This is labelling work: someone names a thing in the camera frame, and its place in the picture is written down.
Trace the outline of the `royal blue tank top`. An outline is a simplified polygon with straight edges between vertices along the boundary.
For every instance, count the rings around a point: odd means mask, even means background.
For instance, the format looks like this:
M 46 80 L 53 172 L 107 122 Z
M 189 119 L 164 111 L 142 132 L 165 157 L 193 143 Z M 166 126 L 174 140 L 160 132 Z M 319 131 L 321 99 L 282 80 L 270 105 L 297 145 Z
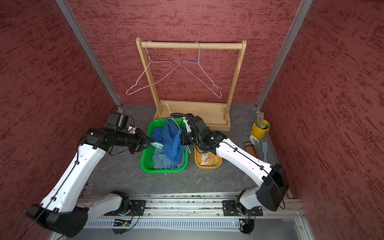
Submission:
M 162 127 L 156 127 L 151 132 L 152 139 L 163 144 L 162 149 L 155 148 L 155 153 L 164 153 L 172 162 L 177 162 L 177 158 L 185 153 L 185 147 L 181 144 L 182 130 L 179 130 L 175 123 L 167 118 Z

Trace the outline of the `grey-blue tank top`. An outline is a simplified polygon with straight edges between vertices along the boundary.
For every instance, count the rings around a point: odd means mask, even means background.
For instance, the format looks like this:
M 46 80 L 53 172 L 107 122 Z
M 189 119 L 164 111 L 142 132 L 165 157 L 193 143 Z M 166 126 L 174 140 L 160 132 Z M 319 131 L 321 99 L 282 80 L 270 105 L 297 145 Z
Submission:
M 175 163 L 172 162 L 164 153 L 154 154 L 152 159 L 154 168 L 160 170 L 178 170 L 185 164 L 184 154 L 180 155 L 179 158 L 177 158 L 178 161 Z

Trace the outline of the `white wire hanger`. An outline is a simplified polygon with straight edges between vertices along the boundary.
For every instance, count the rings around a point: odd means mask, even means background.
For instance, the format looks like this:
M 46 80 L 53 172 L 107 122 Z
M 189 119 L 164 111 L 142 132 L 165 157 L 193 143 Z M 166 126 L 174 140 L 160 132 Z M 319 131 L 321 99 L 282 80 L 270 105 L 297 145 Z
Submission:
M 167 106 L 168 111 L 169 111 L 170 116 L 171 116 L 171 110 L 170 110 L 170 107 L 169 107 L 168 103 L 167 103 L 167 102 L 164 102 L 164 103 L 165 103 L 165 105 Z M 175 125 L 178 127 L 178 129 L 181 130 L 180 126 L 179 126 L 178 123 L 175 121 L 175 119 L 174 119 L 174 118 L 171 118 L 171 120 L 175 123 Z M 184 146 L 184 147 L 185 147 L 186 150 L 188 150 L 189 154 L 191 154 L 191 150 L 190 150 L 189 146 Z

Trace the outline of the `pink clothespin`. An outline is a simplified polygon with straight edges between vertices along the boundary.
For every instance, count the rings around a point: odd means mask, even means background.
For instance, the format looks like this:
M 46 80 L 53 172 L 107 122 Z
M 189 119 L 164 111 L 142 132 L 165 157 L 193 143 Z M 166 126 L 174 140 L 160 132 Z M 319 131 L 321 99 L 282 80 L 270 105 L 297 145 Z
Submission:
M 205 161 L 205 160 L 207 160 L 209 157 L 210 157 L 210 152 L 208 152 L 208 153 L 203 153 L 202 155 L 201 155 L 201 160 L 202 161 Z

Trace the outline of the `blue wire hanger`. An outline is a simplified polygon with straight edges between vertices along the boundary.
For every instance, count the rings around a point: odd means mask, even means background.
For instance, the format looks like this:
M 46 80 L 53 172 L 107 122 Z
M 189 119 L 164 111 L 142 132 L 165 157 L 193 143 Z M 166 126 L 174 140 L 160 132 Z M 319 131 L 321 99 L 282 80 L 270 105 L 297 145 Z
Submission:
M 223 97 L 222 91 L 214 80 L 207 74 L 205 69 L 201 65 L 201 45 L 199 42 L 194 42 L 198 47 L 198 56 L 195 60 L 179 59 L 181 67 L 186 70 L 192 77 L 194 77 L 199 83 L 209 90 L 216 98 L 221 99 Z

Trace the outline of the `pink wire hanger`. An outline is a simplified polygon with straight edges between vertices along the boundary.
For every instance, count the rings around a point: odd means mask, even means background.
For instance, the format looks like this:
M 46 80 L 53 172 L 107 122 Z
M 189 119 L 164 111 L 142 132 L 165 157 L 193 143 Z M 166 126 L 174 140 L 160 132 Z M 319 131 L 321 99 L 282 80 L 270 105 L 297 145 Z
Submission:
M 138 77 L 138 79 L 136 80 L 135 84 L 132 85 L 128 90 L 126 90 L 126 95 L 127 96 L 131 96 L 141 90 L 144 90 L 144 89 L 147 89 L 147 88 L 150 88 L 152 86 L 155 86 L 156 84 L 160 83 L 161 81 L 163 81 L 166 77 L 168 77 L 173 71 L 175 71 L 180 65 L 180 61 L 169 61 L 169 60 L 166 60 L 166 61 L 153 61 L 150 57 L 150 54 L 149 54 L 149 51 L 148 51 L 148 44 L 151 43 L 152 41 L 146 41 L 146 44 L 145 44 L 145 53 L 146 53 L 146 57 L 148 59 L 148 64 L 147 66 L 144 68 L 144 71 L 141 73 L 141 75 Z M 158 81 L 155 81 L 153 79 L 153 75 L 152 73 L 150 73 L 151 70 L 151 66 L 153 64 L 173 64 L 173 63 L 177 63 L 177 65 L 172 69 L 170 70 L 163 78 L 161 78 L 160 80 Z M 149 83 L 146 85 L 146 86 L 143 86 L 141 88 L 138 88 L 136 90 L 134 90 L 135 87 L 138 86 L 138 83 L 139 81 L 141 80 L 141 78 L 144 76 L 144 74 L 146 74 L 146 77 L 147 77 L 147 80 L 149 81 Z

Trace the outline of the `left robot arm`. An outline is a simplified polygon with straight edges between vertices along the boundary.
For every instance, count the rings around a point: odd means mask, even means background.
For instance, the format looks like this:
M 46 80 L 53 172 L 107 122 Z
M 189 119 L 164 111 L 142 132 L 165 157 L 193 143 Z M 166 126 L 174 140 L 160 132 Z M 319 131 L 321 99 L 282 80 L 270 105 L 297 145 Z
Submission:
M 79 201 L 86 183 L 100 160 L 114 146 L 127 147 L 131 154 L 152 147 L 155 142 L 141 129 L 128 125 L 129 116 L 111 112 L 100 129 L 89 129 L 81 138 L 77 152 L 60 180 L 39 204 L 33 204 L 26 215 L 45 229 L 74 237 L 87 221 L 107 213 L 133 216 L 129 194 L 113 191 L 106 196 Z

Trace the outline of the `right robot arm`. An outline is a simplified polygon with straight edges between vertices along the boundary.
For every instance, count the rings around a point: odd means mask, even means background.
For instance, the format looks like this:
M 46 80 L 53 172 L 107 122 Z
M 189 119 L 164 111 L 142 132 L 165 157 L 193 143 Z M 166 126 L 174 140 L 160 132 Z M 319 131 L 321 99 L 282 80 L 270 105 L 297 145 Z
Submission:
M 282 165 L 276 163 L 272 166 L 255 158 L 225 134 L 210 130 L 199 116 L 172 113 L 170 117 L 184 121 L 180 137 L 182 145 L 194 145 L 200 153 L 212 153 L 229 161 L 256 183 L 255 188 L 244 190 L 237 198 L 236 205 L 242 215 L 260 206 L 275 212 L 284 203 L 289 184 Z

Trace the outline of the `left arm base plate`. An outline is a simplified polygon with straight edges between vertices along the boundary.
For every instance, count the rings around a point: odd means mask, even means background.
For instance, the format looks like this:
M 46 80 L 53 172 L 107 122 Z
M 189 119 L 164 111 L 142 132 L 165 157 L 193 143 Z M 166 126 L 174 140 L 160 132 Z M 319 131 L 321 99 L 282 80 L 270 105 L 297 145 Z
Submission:
M 146 206 L 145 200 L 129 200 L 122 203 L 122 205 L 113 212 L 104 214 L 104 216 L 117 216 L 117 217 L 132 217 L 142 216 Z

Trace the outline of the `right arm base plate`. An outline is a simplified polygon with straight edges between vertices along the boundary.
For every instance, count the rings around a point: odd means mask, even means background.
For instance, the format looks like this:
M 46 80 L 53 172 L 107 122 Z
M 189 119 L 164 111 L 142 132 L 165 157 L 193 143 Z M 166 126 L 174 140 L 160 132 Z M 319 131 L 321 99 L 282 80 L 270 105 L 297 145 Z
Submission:
M 261 207 L 254 207 L 251 210 L 246 209 L 241 206 L 237 201 L 224 200 L 222 201 L 223 205 L 223 214 L 225 217 L 261 217 L 263 216 L 263 211 Z

